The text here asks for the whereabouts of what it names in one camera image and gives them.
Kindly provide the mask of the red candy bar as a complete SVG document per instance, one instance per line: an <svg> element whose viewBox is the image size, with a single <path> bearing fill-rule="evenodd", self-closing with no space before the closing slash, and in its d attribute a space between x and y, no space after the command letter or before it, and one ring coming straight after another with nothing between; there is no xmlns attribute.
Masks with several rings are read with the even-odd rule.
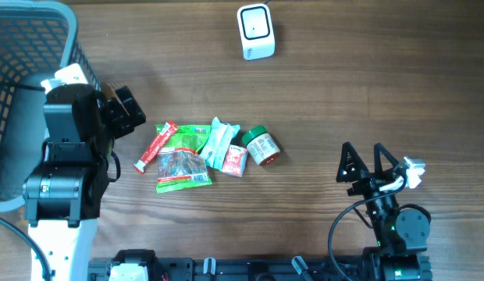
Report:
<svg viewBox="0 0 484 281"><path fill-rule="evenodd" d="M138 173L144 174L148 164L157 156L161 149L167 144L169 139L177 132L178 126L168 120L154 140L149 144L140 159L134 164Z"/></svg>

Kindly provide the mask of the green snack bag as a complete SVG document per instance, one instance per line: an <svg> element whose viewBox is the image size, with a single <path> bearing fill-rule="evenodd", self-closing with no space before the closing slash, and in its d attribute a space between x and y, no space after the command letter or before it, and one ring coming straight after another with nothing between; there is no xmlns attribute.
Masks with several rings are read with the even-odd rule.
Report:
<svg viewBox="0 0 484 281"><path fill-rule="evenodd" d="M210 132L210 125L179 125L177 131L158 152L165 153L182 150L198 155L206 145Z"/></svg>

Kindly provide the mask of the clear gummy candy bag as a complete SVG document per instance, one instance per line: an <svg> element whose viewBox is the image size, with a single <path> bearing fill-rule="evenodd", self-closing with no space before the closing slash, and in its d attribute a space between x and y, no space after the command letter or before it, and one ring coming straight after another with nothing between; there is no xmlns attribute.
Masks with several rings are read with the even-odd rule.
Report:
<svg viewBox="0 0 484 281"><path fill-rule="evenodd" d="M157 157L157 164L158 194L212 184L205 160L190 149L171 148L161 151Z"/></svg>

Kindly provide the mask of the mint green wipes pack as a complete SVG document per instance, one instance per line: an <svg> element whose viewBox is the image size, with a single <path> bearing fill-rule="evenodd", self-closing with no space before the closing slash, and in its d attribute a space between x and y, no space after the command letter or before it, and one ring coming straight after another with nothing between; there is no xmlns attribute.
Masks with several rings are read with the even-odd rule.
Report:
<svg viewBox="0 0 484 281"><path fill-rule="evenodd" d="M200 153L200 156L206 161L207 166L219 171L222 170L232 139L239 131L240 125L222 123L218 117L212 120L211 133Z"/></svg>

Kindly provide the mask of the green lid jar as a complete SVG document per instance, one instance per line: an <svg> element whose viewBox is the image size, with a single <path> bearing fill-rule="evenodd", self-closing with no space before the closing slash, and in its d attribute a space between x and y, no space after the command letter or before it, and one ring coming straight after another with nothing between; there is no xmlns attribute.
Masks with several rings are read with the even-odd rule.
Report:
<svg viewBox="0 0 484 281"><path fill-rule="evenodd" d="M256 126L247 131L242 141L259 166L274 162L280 155L279 147L264 126Z"/></svg>

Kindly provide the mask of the red Kleenex tissue pack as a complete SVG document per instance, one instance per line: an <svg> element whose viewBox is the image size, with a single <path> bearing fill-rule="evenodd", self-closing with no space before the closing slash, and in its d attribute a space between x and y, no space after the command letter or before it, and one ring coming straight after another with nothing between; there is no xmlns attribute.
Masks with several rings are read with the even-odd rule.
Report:
<svg viewBox="0 0 484 281"><path fill-rule="evenodd" d="M231 144L222 165L222 173L242 177L247 162L248 150Z"/></svg>

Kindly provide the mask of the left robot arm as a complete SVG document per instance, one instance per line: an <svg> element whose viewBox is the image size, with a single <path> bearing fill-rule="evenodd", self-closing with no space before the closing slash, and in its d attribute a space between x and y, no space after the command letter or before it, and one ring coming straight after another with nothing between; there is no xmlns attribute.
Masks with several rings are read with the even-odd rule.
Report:
<svg viewBox="0 0 484 281"><path fill-rule="evenodd" d="M50 90L43 107L48 136L41 160L23 184L33 280L85 280L101 199L114 179L117 139L145 123L128 87L107 97L89 84Z"/></svg>

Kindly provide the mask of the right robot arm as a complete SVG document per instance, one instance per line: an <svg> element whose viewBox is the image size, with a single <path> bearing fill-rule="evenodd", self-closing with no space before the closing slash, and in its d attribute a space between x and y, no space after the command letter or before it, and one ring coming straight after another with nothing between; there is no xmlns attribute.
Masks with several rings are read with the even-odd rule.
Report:
<svg viewBox="0 0 484 281"><path fill-rule="evenodd" d="M336 182L350 183L348 196L362 196L345 208L333 221L327 246L329 259L343 280L431 280L427 250L432 216L420 205L399 205L396 195L415 189L422 183L425 163L404 157L399 161L386 148L374 145L374 170L371 172L353 145L342 145ZM340 266L333 253L333 234L340 220L355 212L371 229L375 247L367 247L361 255L362 265L356 276Z"/></svg>

